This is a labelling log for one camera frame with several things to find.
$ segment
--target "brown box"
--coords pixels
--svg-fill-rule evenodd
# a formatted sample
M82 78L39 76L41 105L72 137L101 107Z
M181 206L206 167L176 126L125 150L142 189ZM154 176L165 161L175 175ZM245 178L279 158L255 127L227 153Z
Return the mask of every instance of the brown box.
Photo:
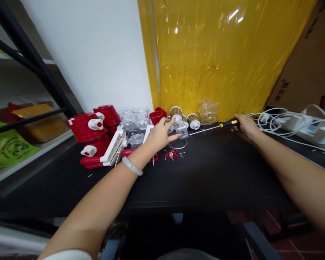
M267 103L294 112L309 104L325 111L325 0L316 4ZM321 116L315 109L308 114Z
M12 113L22 117L29 118L55 110L52 102L38 102L38 105L23 104L19 105L22 109L14 110ZM9 124L6 121L8 108L0 109L0 121ZM54 115L41 119L39 121L26 124L16 128L17 132L30 144L46 143L69 130L68 125L60 117Z

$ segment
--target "black shelf frame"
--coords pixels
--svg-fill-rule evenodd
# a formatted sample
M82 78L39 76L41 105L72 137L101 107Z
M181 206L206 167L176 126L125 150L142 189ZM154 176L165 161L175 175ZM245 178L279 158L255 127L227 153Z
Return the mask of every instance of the black shelf frame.
M53 78L52 74L47 68L47 65L44 63L34 45L24 32L22 26L20 26L18 20L3 0L0 0L0 25L11 38L19 52L12 49L1 40L0 49L11 58L22 64L24 67L32 71L39 78L41 83L60 107L60 109L56 109L42 115L2 126L0 127L0 133L59 113L64 113L68 118L77 115L77 112L72 106L71 102L66 97L56 80Z

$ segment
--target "black desk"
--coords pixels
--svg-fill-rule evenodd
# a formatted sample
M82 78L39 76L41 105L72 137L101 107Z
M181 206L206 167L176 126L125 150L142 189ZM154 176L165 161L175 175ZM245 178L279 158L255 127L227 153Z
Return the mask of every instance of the black desk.
M325 167L319 151L276 139ZM86 170L75 144L0 200L0 218L66 217L111 167ZM190 136L184 158L150 162L123 208L127 213L293 208L272 169L250 144L230 129Z

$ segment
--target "red cup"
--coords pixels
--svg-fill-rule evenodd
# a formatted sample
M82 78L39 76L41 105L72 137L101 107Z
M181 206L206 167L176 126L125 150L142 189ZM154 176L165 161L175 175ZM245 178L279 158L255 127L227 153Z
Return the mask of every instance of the red cup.
M160 107L157 107L155 109L155 112L158 112L158 111L162 111L162 117L167 117L167 113L164 109L160 108Z
M100 112L104 115L104 126L113 126L120 123L120 117L113 105L103 105L93 108L94 113Z
M84 113L68 118L68 124L75 135L77 143L86 143L100 138L107 133L107 128L93 130L88 126L91 119L99 119L95 113Z
M149 114L149 119L152 121L153 125L156 125L163 118L163 114L163 111L152 112Z

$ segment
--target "yellow plastic sheet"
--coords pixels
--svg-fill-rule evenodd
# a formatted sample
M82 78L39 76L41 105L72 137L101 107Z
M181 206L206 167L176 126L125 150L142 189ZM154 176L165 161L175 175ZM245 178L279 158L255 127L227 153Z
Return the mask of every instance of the yellow plastic sheet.
M316 2L138 0L154 107L188 115L210 99L218 121L262 111Z

